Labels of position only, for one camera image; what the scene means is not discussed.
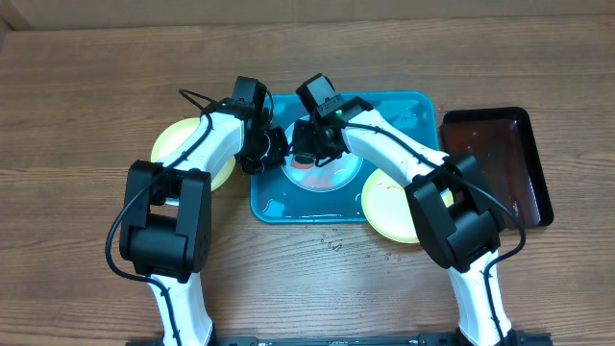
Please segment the paper plate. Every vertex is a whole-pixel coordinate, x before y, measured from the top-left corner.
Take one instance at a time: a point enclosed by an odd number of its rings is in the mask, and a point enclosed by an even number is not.
[[[175,124],[169,126],[164,130],[158,139],[156,139],[156,143],[154,143],[154,148],[152,148],[152,156],[150,161],[156,162],[160,158],[164,158],[165,156],[171,154],[175,149],[179,148],[182,143],[199,127],[201,123],[201,119],[196,118],[188,118],[181,121],[176,122]],[[233,173],[235,160],[234,158],[230,158],[224,165],[220,172],[213,178],[211,181],[211,190],[214,191],[218,187],[220,187],[224,182],[229,179],[231,173]]]
[[[453,194],[442,192],[444,204],[453,203]],[[403,243],[418,243],[404,188],[380,169],[372,173],[361,192],[361,206],[367,221],[381,235]]]

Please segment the blue tray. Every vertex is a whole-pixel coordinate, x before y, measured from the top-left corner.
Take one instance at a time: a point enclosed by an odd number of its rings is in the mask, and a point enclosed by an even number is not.
[[[417,91],[347,92],[350,100],[358,96],[370,102],[391,125],[423,145],[439,150],[433,103]],[[308,115],[297,95],[274,95],[274,126],[285,130]],[[330,192],[312,192],[296,186],[281,168],[252,176],[250,206],[254,214],[268,223],[362,222],[360,194],[376,166],[364,160],[355,178]]]

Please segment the wood grain surface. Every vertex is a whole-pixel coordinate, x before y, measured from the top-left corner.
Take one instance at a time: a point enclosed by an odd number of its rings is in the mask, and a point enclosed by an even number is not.
[[[115,277],[103,255],[128,167],[149,159],[168,125],[198,115],[178,88],[222,98],[245,75],[291,93],[316,72],[340,91],[421,90],[438,120],[454,109],[526,108],[555,221],[499,266],[506,312],[516,329],[550,332],[557,345],[615,344],[613,33],[615,16],[8,33],[0,344],[160,335],[149,288]],[[343,248],[327,248],[323,235]],[[502,250],[517,241],[503,234]],[[420,246],[366,224],[264,224],[239,170],[214,193],[202,280],[221,335],[417,334],[451,331],[458,318],[447,272]]]
[[[16,30],[615,14],[612,0],[2,0]]]

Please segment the black cable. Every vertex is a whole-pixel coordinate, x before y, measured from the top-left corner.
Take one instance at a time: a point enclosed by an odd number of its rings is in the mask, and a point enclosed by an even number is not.
[[[265,88],[265,90],[267,90],[267,96],[269,96],[269,103],[271,103],[271,116],[273,116],[273,96],[271,95],[271,91],[269,91],[268,88]]]
[[[182,346],[182,341],[180,339],[180,331],[177,329],[177,323],[175,322],[175,314],[173,313],[173,305],[171,303],[171,297],[169,296],[168,289],[164,286],[164,284],[152,278],[130,274],[130,273],[124,272],[121,269],[119,269],[115,265],[115,263],[113,262],[113,258],[111,257],[111,246],[113,244],[113,236],[115,235],[117,228],[119,227],[120,223],[122,222],[122,219],[126,215],[126,212],[128,212],[128,210],[133,206],[135,201],[141,195],[143,195],[145,191],[147,191],[150,187],[152,187],[152,185],[157,183],[160,180],[160,178],[162,178],[166,173],[168,173],[173,168],[175,168],[178,164],[180,164],[180,162],[184,161],[199,145],[203,143],[203,141],[205,140],[205,138],[207,138],[207,136],[209,135],[209,133],[211,132],[213,128],[213,121],[211,120],[211,115],[205,112],[205,108],[201,106],[198,102],[196,102],[194,99],[192,99],[190,96],[188,96],[187,94],[200,97],[212,103],[215,103],[216,101],[211,98],[208,98],[207,96],[203,96],[196,92],[192,92],[190,90],[185,90],[185,89],[180,89],[180,94],[182,94],[182,96],[186,100],[188,100],[191,104],[193,104],[199,110],[201,110],[201,115],[204,115],[208,119],[208,126],[205,129],[205,133],[202,136],[200,136],[194,142],[194,144],[192,144],[187,150],[182,152],[182,154],[176,160],[171,162],[171,164],[169,164],[168,166],[164,167],[164,169],[162,169],[162,171],[159,174],[157,174],[147,186],[145,186],[139,192],[137,192],[135,197],[133,197],[133,199],[131,199],[131,201],[128,202],[126,206],[124,206],[122,211],[119,212],[119,214],[117,214],[117,217],[115,217],[115,221],[113,221],[113,223],[111,224],[111,228],[109,229],[109,234],[107,235],[107,243],[105,244],[105,258],[107,259],[107,264],[109,265],[109,268],[113,271],[113,273],[115,273],[116,275],[124,279],[133,280],[133,281],[137,281],[141,283],[153,284],[158,289],[160,289],[160,294],[164,297],[164,301],[166,303],[166,307],[169,312],[169,320],[171,322],[171,330],[173,331],[173,338],[177,340],[178,346]]]
[[[412,147],[410,147],[407,143],[405,143],[403,140],[401,140],[399,137],[391,134],[390,132],[388,132],[385,129],[382,129],[378,126],[371,126],[371,125],[364,125],[364,124],[353,124],[353,123],[347,123],[345,125],[343,125],[342,127],[351,127],[351,128],[359,128],[359,129],[365,129],[365,130],[371,130],[374,131],[376,133],[379,134],[383,134],[385,136],[388,136],[389,138],[393,139],[397,144],[401,145],[405,150],[407,150],[412,156],[416,157],[419,161],[421,161],[422,163],[430,166],[431,168],[438,168],[440,165],[431,162],[429,159],[427,159],[424,155],[418,153],[416,150],[414,150]],[[509,259],[515,255],[517,255],[522,249],[523,247],[526,245],[526,229],[523,227],[523,224],[521,223],[521,220],[519,220],[519,218],[517,216],[515,216],[512,211],[510,211],[509,208],[507,208],[504,204],[502,204],[502,202],[498,201],[498,199],[496,199],[493,195],[491,195],[490,193],[486,192],[485,190],[481,189],[480,187],[472,184],[471,182],[467,181],[464,178],[461,178],[459,176],[457,176],[456,174],[444,170],[444,172],[450,177],[453,178],[453,180],[456,180],[459,184],[466,186],[467,188],[470,188],[472,190],[474,190],[475,192],[483,195],[485,198],[489,199],[491,202],[493,202],[496,206],[498,206],[499,209],[501,209],[506,215],[508,215],[508,217],[512,220],[512,222],[515,224],[515,226],[517,227],[517,229],[519,229],[519,236],[521,237],[519,244],[512,249],[511,251],[498,256],[497,258],[491,260],[489,263],[487,263],[487,265],[485,266],[484,270],[483,270],[483,278],[484,278],[484,285],[485,285],[485,289],[486,289],[486,293],[487,293],[487,300],[489,302],[489,308],[491,309],[491,318],[493,319],[493,322],[496,325],[496,329],[498,331],[498,335],[500,337],[500,341],[502,342],[502,345],[505,345],[505,338],[504,338],[504,333],[502,332],[502,326],[500,325],[500,320],[498,319],[497,313],[496,313],[496,309],[495,309],[495,304],[493,303],[493,295],[491,293],[491,285],[489,284],[489,278],[491,278],[491,276],[489,275],[489,270],[491,270],[491,268],[496,265],[497,263]]]

